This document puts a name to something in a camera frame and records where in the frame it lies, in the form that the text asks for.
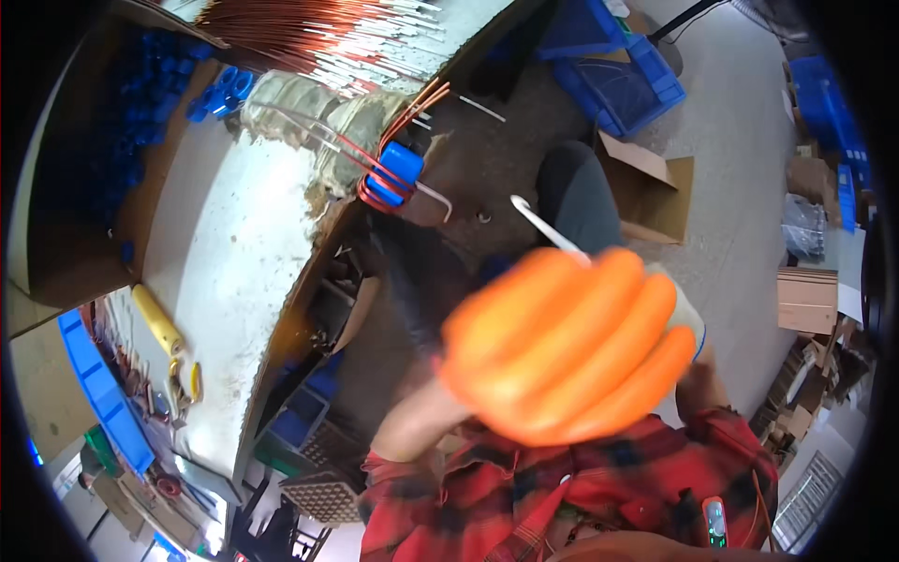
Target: copper wire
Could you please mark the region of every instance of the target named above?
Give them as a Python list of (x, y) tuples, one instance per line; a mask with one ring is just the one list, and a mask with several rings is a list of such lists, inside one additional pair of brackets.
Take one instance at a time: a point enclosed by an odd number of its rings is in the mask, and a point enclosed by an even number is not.
[[(241, 66), (257, 71), (279, 68), (304, 75), (319, 69), (325, 85), (353, 97), (374, 87), (369, 75), (387, 73), (388, 77), (423, 82), (419, 76), (422, 69), (381, 52), (385, 45), (418, 49), (403, 40), (403, 35), (420, 31), (432, 37), (435, 29), (442, 29), (430, 15), (419, 13), (419, 8), (439, 10), (419, 2), (378, 0), (213, 0), (197, 22), (204, 31), (238, 47), (236, 52), (251, 55), (250, 60), (239, 61)], [(340, 65), (323, 64), (329, 54), (367, 66), (337, 70)], [(331, 75), (346, 80), (328, 84)]]

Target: plaid shirt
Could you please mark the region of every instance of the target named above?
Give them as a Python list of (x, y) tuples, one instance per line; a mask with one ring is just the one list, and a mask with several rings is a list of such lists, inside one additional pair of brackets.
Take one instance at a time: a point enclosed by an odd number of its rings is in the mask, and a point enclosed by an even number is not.
[(563, 500), (600, 518), (614, 513), (617, 528), (700, 546), (708, 539), (700, 506), (717, 495), (729, 545), (746, 540), (757, 549), (766, 529), (753, 469), (772, 520), (777, 511), (772, 457), (723, 408), (699, 412), (680, 430), (649, 415), (622, 434), (568, 447), (526, 449), (481, 431), (447, 460), (439, 484), (418, 464), (374, 453), (362, 468), (363, 562), (537, 562), (549, 557), (544, 537)]

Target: gloved hand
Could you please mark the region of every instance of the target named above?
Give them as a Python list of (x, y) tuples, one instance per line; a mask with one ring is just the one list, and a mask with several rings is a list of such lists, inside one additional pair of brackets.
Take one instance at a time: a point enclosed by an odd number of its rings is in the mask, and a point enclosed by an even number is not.
[(612, 435), (651, 412), (697, 353), (694, 329), (705, 328), (701, 319), (669, 326), (677, 301), (673, 281), (647, 275), (624, 248), (590, 266), (540, 248), (449, 316), (439, 377), (522, 444)]

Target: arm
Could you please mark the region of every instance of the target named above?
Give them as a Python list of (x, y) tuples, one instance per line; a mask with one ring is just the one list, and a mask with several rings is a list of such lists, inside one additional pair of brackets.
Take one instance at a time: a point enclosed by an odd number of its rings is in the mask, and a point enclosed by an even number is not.
[(717, 376), (715, 350), (711, 344), (706, 343), (687, 374), (678, 382), (674, 400), (678, 417), (685, 424), (701, 410), (730, 406), (724, 383)]
[(439, 380), (432, 379), (390, 410), (371, 450), (384, 460), (412, 462), (470, 415)]

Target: cardboard sheet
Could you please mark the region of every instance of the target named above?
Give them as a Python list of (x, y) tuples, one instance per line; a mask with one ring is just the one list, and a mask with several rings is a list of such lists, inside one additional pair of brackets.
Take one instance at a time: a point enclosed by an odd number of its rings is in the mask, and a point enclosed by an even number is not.
[(693, 157), (664, 160), (600, 132), (596, 155), (609, 180), (621, 233), (661, 244), (682, 244), (687, 235)]

